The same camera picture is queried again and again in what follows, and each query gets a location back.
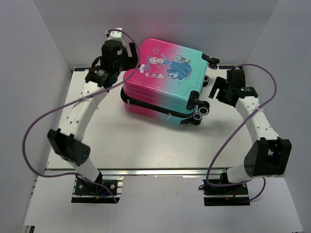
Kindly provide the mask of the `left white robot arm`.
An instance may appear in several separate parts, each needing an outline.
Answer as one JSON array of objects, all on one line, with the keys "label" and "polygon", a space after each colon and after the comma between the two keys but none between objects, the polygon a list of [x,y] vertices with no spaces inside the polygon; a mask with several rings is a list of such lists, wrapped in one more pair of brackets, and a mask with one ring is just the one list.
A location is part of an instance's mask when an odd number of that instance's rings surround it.
[{"label": "left white robot arm", "polygon": [[80,100],[73,105],[58,129],[48,132],[48,140],[54,152],[87,180],[86,188],[93,194],[102,190],[102,175],[89,157],[90,147],[82,142],[84,133],[119,74],[134,69],[137,64],[135,43],[131,42],[129,48],[126,48],[119,40],[105,41],[101,56],[93,61],[85,77]]}]

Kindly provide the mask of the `right blue table label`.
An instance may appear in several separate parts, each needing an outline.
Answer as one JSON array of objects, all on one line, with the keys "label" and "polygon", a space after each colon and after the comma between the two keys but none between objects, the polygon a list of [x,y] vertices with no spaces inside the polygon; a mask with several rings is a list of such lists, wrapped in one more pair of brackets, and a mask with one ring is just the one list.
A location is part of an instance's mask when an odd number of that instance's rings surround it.
[{"label": "right blue table label", "polygon": [[219,65],[219,69],[233,69],[235,66],[234,65]]}]

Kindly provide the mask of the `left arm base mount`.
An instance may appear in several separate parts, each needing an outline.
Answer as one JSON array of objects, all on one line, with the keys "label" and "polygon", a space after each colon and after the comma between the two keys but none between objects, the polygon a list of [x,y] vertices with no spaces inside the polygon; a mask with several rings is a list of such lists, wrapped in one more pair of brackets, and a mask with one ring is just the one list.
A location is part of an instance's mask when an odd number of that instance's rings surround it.
[{"label": "left arm base mount", "polygon": [[122,179],[103,179],[111,194],[103,187],[87,183],[81,178],[76,178],[71,197],[71,203],[91,203],[91,204],[116,204],[119,202],[122,193]]}]

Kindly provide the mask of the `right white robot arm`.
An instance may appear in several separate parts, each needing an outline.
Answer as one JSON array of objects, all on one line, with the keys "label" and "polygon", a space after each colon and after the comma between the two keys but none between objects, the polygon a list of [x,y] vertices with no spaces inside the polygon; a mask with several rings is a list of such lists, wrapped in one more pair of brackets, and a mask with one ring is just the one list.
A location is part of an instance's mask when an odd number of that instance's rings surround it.
[{"label": "right white robot arm", "polygon": [[216,78],[209,97],[237,110],[243,118],[238,128],[247,127],[253,145],[241,164],[223,170],[218,183],[207,181],[208,185],[229,194],[254,178],[283,175],[292,144],[282,139],[269,123],[257,92],[246,86],[244,70],[233,68],[226,72],[226,78]]}]

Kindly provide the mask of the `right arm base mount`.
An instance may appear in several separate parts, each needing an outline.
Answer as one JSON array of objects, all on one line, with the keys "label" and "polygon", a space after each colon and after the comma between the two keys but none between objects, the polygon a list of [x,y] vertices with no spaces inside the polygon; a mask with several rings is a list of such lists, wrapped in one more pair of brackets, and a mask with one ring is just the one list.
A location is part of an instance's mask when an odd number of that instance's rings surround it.
[{"label": "right arm base mount", "polygon": [[[208,181],[215,184],[229,184],[226,169],[212,169]],[[250,198],[247,188],[248,181],[229,187],[214,187],[202,179],[198,190],[203,192],[204,206],[247,206]]]}]

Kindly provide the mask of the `teal suitcase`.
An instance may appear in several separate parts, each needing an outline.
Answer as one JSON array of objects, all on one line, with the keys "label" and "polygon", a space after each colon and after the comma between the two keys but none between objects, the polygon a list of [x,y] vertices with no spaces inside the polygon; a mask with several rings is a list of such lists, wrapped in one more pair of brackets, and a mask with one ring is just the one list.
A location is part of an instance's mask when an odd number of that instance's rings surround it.
[{"label": "teal suitcase", "polygon": [[177,124],[199,125],[210,104],[200,100],[220,60],[203,52],[148,38],[140,47],[140,67],[125,72],[121,99],[127,111]]}]

